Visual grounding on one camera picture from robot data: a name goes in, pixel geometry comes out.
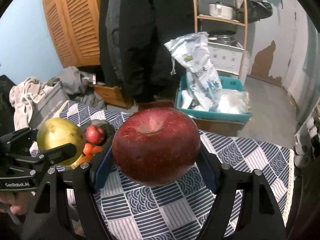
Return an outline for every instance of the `teal box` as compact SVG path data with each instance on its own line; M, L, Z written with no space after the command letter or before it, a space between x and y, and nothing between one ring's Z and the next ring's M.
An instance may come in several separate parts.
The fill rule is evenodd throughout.
M221 80L222 88L238 90L240 92L244 91L243 85L239 79L229 78L229 77L219 77ZM188 115L192 115L198 119L213 120L213 121L225 121L225 122L238 122L246 124L250 118L251 113L246 114L225 114L225 113L215 113L215 112L205 112L193 109L182 109L180 108L180 103L182 101L181 92L187 87L187 77L182 76L180 80L180 87L177 93L176 108Z

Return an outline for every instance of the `light blue wall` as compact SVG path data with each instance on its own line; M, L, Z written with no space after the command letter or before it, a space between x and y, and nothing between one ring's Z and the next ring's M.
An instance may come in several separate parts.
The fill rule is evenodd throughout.
M42 0L13 0L0 18L0 75L19 84L29 76L45 82L62 70Z

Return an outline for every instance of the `human hand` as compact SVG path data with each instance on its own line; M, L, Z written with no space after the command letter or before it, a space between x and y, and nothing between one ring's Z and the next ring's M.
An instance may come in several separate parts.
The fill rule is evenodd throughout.
M30 192L19 192L13 194L12 192L0 191L0 202L11 205L10 210L14 215L24 215L28 210L28 205L32 199Z

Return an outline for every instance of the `white box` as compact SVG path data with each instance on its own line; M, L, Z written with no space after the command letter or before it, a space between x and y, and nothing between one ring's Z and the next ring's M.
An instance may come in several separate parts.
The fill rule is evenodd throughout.
M239 75L242 54L244 52L241 44L237 43L238 47L233 47L226 44L208 43L210 52L210 60L216 70Z

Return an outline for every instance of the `striped square pattern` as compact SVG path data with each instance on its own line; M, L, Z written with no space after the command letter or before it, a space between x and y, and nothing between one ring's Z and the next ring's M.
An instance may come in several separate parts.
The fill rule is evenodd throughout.
M95 109L68 101L60 117L77 124L83 131L91 120L107 120L118 129L130 115ZM281 212L287 203L290 151L258 140L225 137L200 131L201 141L221 162L236 170L262 170ZM30 148L35 156L36 143ZM56 166L58 171L64 166ZM70 204L75 205L72 192ZM115 165L105 186L94 195L102 219L117 240L195 240L205 223L215 195L207 189L194 165L176 182L161 187L145 187L127 178ZM237 191L225 236L234 233L239 217L242 192Z

